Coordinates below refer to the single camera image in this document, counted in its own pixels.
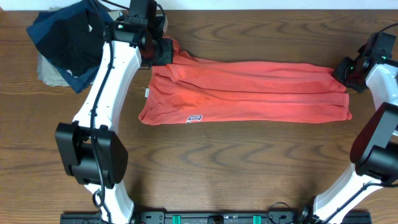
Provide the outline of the red printed t-shirt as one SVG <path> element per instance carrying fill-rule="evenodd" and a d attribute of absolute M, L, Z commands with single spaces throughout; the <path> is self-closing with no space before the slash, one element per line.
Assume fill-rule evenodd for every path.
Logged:
<path fill-rule="evenodd" d="M 177 41 L 174 60 L 152 68 L 139 120 L 147 125 L 351 119 L 349 95 L 328 67 L 290 62 L 217 62 L 191 56 Z"/>

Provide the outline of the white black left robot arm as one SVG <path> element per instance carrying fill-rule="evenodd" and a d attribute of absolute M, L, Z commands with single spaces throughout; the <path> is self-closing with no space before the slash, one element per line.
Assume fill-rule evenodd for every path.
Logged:
<path fill-rule="evenodd" d="M 173 61 L 168 21 L 155 28 L 145 21 L 115 21 L 103 45 L 99 70 L 83 106 L 71 123 L 59 123 L 55 139 L 67 175 L 92 194 L 94 214 L 63 214 L 60 223 L 132 223 L 134 202 L 124 185 L 128 153 L 118 137 L 119 119 L 132 79 L 141 66 Z"/>

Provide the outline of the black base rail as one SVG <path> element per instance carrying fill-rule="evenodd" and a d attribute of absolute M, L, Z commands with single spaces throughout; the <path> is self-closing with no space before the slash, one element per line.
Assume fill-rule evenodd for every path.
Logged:
<path fill-rule="evenodd" d="M 100 213 L 63 214 L 61 224 L 108 223 Z M 141 212 L 135 215 L 133 224 L 288 224 L 294 223 L 293 212 L 267 213 L 164 213 Z M 372 224 L 369 212 L 350 212 L 342 224 Z"/>

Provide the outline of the black folded garment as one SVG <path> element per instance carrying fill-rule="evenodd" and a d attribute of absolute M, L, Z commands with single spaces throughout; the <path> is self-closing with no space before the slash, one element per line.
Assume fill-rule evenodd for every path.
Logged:
<path fill-rule="evenodd" d="M 55 21 L 35 46 L 55 66 L 79 77 L 101 63 L 103 31 L 102 18 L 84 10 L 69 19 Z"/>

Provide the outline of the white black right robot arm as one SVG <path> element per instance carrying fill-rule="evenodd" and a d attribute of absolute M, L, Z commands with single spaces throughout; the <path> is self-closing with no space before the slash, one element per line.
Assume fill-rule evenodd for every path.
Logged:
<path fill-rule="evenodd" d="M 350 165 L 295 216 L 295 223 L 371 223 L 353 209 L 373 192 L 397 187 L 397 62 L 381 57 L 366 75 L 376 112 L 355 139 Z"/>

